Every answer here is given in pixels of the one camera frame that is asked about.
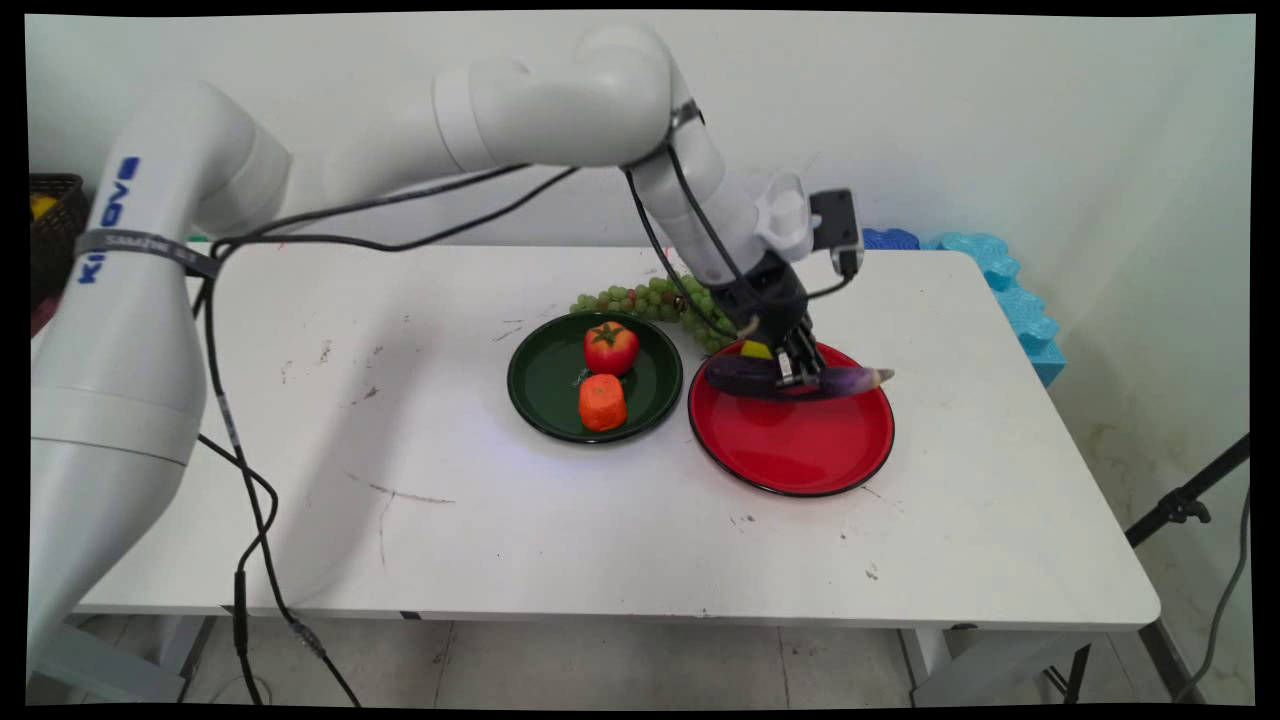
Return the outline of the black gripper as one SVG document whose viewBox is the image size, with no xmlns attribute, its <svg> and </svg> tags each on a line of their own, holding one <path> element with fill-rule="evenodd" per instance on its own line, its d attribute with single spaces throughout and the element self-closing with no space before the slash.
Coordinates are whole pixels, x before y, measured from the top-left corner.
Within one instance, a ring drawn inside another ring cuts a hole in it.
<svg viewBox="0 0 1280 720">
<path fill-rule="evenodd" d="M 774 347 L 782 389 L 806 384 L 806 373 L 822 373 L 827 365 L 812 323 L 806 316 L 808 293 L 792 266 L 765 250 L 760 261 L 714 287 L 714 304 L 748 338 Z M 797 328 L 797 340 L 787 337 Z"/>
</svg>

